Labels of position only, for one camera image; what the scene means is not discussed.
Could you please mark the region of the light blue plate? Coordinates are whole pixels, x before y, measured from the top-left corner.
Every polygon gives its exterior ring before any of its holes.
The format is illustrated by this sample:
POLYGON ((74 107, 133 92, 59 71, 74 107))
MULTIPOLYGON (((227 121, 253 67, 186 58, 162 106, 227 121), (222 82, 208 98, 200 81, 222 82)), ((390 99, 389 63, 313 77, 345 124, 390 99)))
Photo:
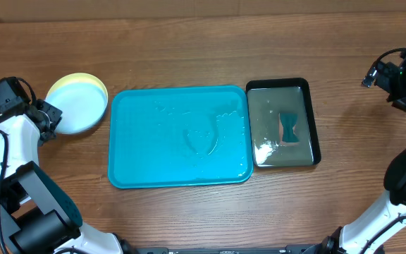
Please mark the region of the light blue plate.
POLYGON ((50 93, 45 101, 62 111, 56 132, 70 135, 95 126, 106 111, 108 97, 96 85, 72 83, 50 93))

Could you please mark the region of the yellow-green plate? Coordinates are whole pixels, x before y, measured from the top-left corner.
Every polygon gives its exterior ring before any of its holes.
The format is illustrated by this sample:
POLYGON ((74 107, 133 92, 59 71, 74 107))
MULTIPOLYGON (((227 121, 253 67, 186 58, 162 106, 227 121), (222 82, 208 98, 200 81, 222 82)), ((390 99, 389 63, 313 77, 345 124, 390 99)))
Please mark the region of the yellow-green plate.
POLYGON ((71 73, 59 78, 50 88, 45 98, 54 106, 84 104, 107 108, 109 94, 105 84, 89 73, 71 73))

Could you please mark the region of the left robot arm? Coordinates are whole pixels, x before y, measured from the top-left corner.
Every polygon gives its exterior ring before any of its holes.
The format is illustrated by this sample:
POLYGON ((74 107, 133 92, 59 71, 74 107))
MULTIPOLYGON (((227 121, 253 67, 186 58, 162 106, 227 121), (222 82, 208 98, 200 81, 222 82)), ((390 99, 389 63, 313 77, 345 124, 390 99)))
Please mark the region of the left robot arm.
POLYGON ((22 78, 0 80, 0 249, 2 253, 135 253, 84 223, 70 197, 39 167, 62 112, 22 78))

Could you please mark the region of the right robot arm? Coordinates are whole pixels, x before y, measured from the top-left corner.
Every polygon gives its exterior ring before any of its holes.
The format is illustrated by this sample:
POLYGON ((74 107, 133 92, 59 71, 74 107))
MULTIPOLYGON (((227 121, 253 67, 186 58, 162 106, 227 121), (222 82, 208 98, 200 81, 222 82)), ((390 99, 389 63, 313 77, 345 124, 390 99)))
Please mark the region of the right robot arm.
MULTIPOLYGON (((380 87, 393 107, 406 112, 406 47, 396 52, 402 59, 400 65, 384 63, 379 56, 362 84, 380 87)), ((362 215, 308 248, 307 253, 383 253, 384 243, 406 227, 406 149, 388 166, 383 186, 384 192, 362 215)))

